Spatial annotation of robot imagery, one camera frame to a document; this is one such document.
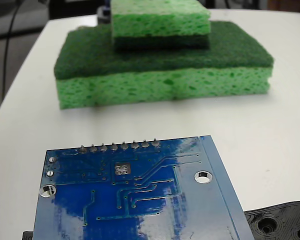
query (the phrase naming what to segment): gray floor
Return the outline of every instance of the gray floor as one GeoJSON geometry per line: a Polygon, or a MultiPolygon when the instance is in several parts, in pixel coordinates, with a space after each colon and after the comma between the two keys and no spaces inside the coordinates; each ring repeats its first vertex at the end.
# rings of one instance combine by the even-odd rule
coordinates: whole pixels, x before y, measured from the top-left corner
{"type": "MultiPolygon", "coordinates": [[[[229,0],[231,8],[240,9],[241,5],[229,0]]],[[[25,0],[22,7],[19,10],[15,19],[14,31],[22,30],[24,28],[36,28],[38,26],[44,26],[48,21],[47,8],[38,3],[37,0],[25,0]]],[[[261,9],[266,9],[267,0],[261,0],[261,9]]],[[[226,8],[224,0],[216,0],[216,7],[219,9],[226,8]]],[[[9,22],[11,15],[1,17],[0,19],[0,31],[9,28],[9,22]]],[[[11,83],[17,75],[22,63],[26,59],[33,44],[37,40],[39,33],[27,34],[23,36],[13,37],[10,40],[8,58],[7,58],[7,72],[6,72],[6,92],[8,91],[11,83]]],[[[3,61],[4,50],[6,40],[0,40],[0,104],[2,102],[2,79],[3,79],[3,61]]]]}

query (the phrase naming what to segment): cellulose sponge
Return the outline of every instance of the cellulose sponge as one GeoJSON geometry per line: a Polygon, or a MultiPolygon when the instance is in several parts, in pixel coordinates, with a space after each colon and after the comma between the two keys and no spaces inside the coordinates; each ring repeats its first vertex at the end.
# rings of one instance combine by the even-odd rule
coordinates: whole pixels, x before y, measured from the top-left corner
{"type": "Polygon", "coordinates": [[[116,52],[111,27],[72,31],[54,68],[60,108],[265,94],[274,60],[232,22],[211,22],[209,49],[116,52]]]}
{"type": "Polygon", "coordinates": [[[116,49],[202,48],[210,12],[197,0],[112,0],[116,49]]]}

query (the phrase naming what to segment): green sponge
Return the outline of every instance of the green sponge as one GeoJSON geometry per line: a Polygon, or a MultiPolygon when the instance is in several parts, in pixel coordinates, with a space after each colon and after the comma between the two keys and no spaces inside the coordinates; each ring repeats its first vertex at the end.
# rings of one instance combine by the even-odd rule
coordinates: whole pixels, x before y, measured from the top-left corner
{"type": "Polygon", "coordinates": [[[206,35],[209,17],[197,0],[111,1],[114,38],[206,35]]]}
{"type": "Polygon", "coordinates": [[[197,0],[112,0],[116,50],[208,47],[210,12],[197,0]]]}
{"type": "Polygon", "coordinates": [[[232,22],[211,22],[210,49],[115,52],[108,24],[72,31],[54,67],[56,79],[186,68],[272,67],[273,58],[232,22]]]}
{"type": "Polygon", "coordinates": [[[210,49],[115,52],[109,25],[70,32],[54,73],[60,107],[264,94],[273,58],[231,22],[211,22],[210,49]]]}

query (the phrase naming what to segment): light green sponge layer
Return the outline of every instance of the light green sponge layer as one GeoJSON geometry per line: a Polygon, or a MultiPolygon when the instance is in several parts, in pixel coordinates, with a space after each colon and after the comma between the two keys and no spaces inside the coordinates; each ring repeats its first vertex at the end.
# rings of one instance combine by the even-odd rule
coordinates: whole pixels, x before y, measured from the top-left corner
{"type": "Polygon", "coordinates": [[[112,37],[210,33],[210,12],[197,0],[112,0],[112,37]]]}
{"type": "Polygon", "coordinates": [[[265,94],[271,67],[187,68],[57,80],[61,109],[265,94]]]}

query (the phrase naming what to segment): blue circuit board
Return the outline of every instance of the blue circuit board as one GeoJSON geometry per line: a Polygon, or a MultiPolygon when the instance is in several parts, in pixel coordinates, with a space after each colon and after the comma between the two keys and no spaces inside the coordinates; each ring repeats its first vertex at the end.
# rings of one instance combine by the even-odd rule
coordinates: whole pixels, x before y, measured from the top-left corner
{"type": "Polygon", "coordinates": [[[34,240],[253,240],[210,136],[48,150],[34,240]]]}

